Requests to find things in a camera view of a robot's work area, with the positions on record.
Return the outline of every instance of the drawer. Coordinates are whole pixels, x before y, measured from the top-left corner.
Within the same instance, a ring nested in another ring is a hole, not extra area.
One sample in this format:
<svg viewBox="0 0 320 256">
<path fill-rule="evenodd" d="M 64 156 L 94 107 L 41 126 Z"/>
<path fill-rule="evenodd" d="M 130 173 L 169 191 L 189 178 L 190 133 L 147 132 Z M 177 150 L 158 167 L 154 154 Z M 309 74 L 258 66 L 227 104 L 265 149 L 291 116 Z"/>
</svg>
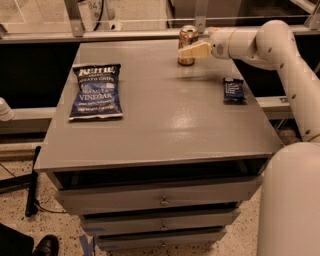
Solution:
<svg viewBox="0 0 320 256">
<path fill-rule="evenodd" d="M 70 214 L 157 209 L 248 200 L 261 176 L 58 191 L 56 199 Z"/>
<path fill-rule="evenodd" d="M 144 212 L 87 218 L 81 221 L 81 226 L 90 236 L 226 226 L 239 216 L 240 209 L 217 209 L 215 205 L 205 205 Z"/>
<path fill-rule="evenodd" d="M 215 242 L 222 239 L 225 229 L 207 228 L 181 232 L 145 233 L 130 236 L 102 236 L 97 238 L 101 250 L 123 250 L 148 247 L 165 247 L 177 244 Z"/>
</svg>

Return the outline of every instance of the kettle chips bag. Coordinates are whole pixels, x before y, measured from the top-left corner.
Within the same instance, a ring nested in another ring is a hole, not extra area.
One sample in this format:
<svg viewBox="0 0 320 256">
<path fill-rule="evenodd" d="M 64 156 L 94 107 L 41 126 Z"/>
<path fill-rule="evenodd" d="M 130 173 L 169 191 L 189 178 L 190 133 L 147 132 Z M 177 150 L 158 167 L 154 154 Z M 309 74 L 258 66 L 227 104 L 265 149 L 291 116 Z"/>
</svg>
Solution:
<svg viewBox="0 0 320 256">
<path fill-rule="evenodd" d="M 80 91 L 69 120 L 121 117 L 118 96 L 120 64 L 74 67 Z"/>
</svg>

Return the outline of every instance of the table top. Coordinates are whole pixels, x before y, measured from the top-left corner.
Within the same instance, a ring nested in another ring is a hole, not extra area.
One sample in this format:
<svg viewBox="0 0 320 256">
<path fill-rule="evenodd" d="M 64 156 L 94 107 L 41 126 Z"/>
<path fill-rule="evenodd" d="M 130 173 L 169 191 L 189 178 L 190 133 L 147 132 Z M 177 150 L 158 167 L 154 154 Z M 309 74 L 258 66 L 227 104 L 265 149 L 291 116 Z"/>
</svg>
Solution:
<svg viewBox="0 0 320 256">
<path fill-rule="evenodd" d="M 74 64 L 121 64 L 123 117 L 70 122 L 79 86 L 70 71 L 35 164 L 38 172 L 270 157 L 281 141 L 244 84 L 245 104 L 226 104 L 232 60 L 177 63 L 178 40 L 81 44 Z"/>
</svg>

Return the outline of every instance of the speckled floor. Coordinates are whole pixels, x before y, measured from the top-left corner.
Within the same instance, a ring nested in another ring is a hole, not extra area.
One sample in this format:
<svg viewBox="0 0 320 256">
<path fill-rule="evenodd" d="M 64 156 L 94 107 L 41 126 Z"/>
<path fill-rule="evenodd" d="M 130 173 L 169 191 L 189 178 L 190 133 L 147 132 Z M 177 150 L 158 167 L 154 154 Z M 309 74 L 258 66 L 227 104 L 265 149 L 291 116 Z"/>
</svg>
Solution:
<svg viewBox="0 0 320 256">
<path fill-rule="evenodd" d="M 6 161 L 0 165 L 0 179 L 10 178 L 11 174 L 19 176 L 30 173 L 32 161 Z M 46 234 L 54 234 L 60 241 L 59 256 L 92 255 L 84 254 L 80 237 L 84 235 L 77 216 L 69 214 L 49 213 L 39 210 L 38 214 L 25 217 L 27 200 L 25 189 L 0 195 L 0 222 L 34 238 L 35 245 Z M 40 174 L 36 198 L 41 207 L 62 212 L 64 209 L 54 198 L 55 188 L 45 174 Z M 96 255 L 136 256 L 136 255 L 199 255 L 199 256 L 251 256 L 256 255 L 258 213 L 260 190 L 244 202 L 240 208 L 242 213 L 236 221 L 227 226 L 227 234 L 214 244 L 194 244 L 168 246 L 164 248 L 151 248 L 106 253 L 95 248 Z"/>
</svg>

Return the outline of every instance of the white cylinder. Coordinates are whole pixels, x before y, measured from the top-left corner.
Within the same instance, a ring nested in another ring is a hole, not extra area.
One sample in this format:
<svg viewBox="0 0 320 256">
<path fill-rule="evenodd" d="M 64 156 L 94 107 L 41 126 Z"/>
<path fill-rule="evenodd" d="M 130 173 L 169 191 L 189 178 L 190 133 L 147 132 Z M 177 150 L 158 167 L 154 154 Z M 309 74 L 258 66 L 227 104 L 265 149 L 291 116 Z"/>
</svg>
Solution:
<svg viewBox="0 0 320 256">
<path fill-rule="evenodd" d="M 258 256 L 320 253 L 320 144 L 296 143 L 269 162 L 262 185 Z"/>
</svg>

